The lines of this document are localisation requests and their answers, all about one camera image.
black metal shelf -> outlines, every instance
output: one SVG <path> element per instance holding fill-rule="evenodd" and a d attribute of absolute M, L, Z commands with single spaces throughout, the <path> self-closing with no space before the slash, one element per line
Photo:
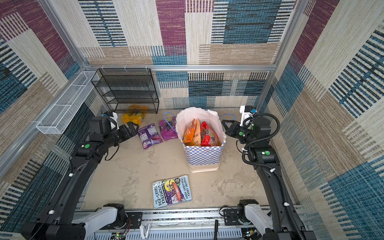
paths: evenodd
<path fill-rule="evenodd" d="M 159 97 L 151 70 L 145 68 L 98 69 L 92 81 L 109 108 L 116 113 L 157 113 Z"/>
<path fill-rule="evenodd" d="M 156 91 L 134 91 L 134 90 L 110 90 L 102 97 L 121 97 L 121 98 L 158 98 Z"/>
<path fill-rule="evenodd" d="M 107 103 L 158 103 L 157 98 L 114 98 Z"/>

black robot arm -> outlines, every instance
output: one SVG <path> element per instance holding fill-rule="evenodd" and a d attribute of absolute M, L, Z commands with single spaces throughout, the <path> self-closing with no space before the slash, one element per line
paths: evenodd
<path fill-rule="evenodd" d="M 263 116 L 270 116 L 276 121 L 277 129 L 274 133 L 270 134 L 270 120 Z M 222 125 L 228 136 L 235 137 L 241 143 L 246 144 L 242 160 L 253 165 L 263 183 L 273 222 L 273 230 L 266 229 L 263 239 L 315 240 L 313 231 L 305 230 L 303 222 L 295 211 L 281 176 L 279 158 L 269 144 L 270 138 L 275 136 L 280 129 L 278 119 L 272 114 L 253 114 L 252 121 L 251 129 L 241 126 L 240 122 L 234 120 L 222 120 Z M 238 205 L 239 219 L 243 222 L 249 222 L 244 211 L 247 202 L 247 200 L 242 200 Z"/>
<path fill-rule="evenodd" d="M 119 129 L 111 129 L 111 122 L 117 126 L 109 116 L 95 117 L 89 121 L 90 134 L 76 145 L 65 176 L 36 222 L 26 223 L 22 227 L 21 234 L 24 238 L 84 239 L 84 225 L 71 223 L 77 201 L 108 149 L 135 136 L 139 128 L 139 125 L 128 122 Z"/>

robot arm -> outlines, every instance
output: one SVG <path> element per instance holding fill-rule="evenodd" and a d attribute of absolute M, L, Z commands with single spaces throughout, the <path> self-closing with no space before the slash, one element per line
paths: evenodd
<path fill-rule="evenodd" d="M 89 122 L 87 136 L 80 141 L 72 153 L 71 164 L 61 180 L 48 205 L 40 213 L 36 222 L 26 223 L 21 234 L 27 240 L 84 239 L 98 230 L 98 226 L 115 222 L 125 223 L 124 206 L 108 204 L 104 208 L 77 222 L 72 222 L 77 201 L 93 171 L 104 154 L 112 146 L 118 146 L 137 134 L 139 125 L 132 122 L 117 127 L 109 116 L 95 117 Z"/>
<path fill-rule="evenodd" d="M 243 158 L 243 161 L 253 165 L 263 183 L 271 209 L 272 222 L 270 222 L 271 218 L 260 210 L 258 203 L 250 199 L 241 200 L 238 204 L 240 221 L 252 222 L 263 235 L 263 239 L 315 240 L 313 231 L 305 231 L 305 226 L 286 192 L 286 186 L 281 177 L 279 158 L 276 151 L 269 145 L 269 140 L 273 135 L 270 134 L 270 120 L 258 116 L 255 111 L 252 111 L 251 106 L 242 106 L 240 109 L 240 112 L 243 110 L 242 116 L 246 112 L 251 113 L 252 116 L 242 117 L 242 123 L 222 120 L 222 125 L 228 136 L 235 137 L 241 143 L 246 144 L 247 149 L 243 151 L 243 154 L 245 153 L 249 160 Z"/>

purple snack bag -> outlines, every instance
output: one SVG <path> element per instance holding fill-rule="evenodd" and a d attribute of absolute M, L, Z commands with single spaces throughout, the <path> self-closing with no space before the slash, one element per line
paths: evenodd
<path fill-rule="evenodd" d="M 157 133 L 156 126 L 154 123 L 151 125 L 140 128 L 137 131 L 137 134 L 140 137 L 141 142 L 143 143 L 143 149 L 146 149 L 152 145 L 163 142 L 161 137 Z"/>
<path fill-rule="evenodd" d="M 172 125 L 173 129 L 176 128 L 176 117 L 167 118 L 167 121 Z M 178 138 L 177 133 L 173 131 L 169 124 L 165 120 L 159 122 L 160 134 L 164 140 Z"/>

red wire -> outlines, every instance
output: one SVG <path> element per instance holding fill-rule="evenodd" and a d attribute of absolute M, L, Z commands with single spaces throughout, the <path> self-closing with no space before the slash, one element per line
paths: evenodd
<path fill-rule="evenodd" d="M 129 221 L 129 224 L 128 224 L 128 226 L 125 228 L 125 230 L 124 230 L 124 232 L 123 232 L 123 235 L 125 234 L 125 231 L 128 229 L 128 232 L 127 232 L 127 234 L 129 233 L 129 230 L 131 229 L 131 220 L 130 219 L 128 219 L 127 220 L 127 222 Z"/>

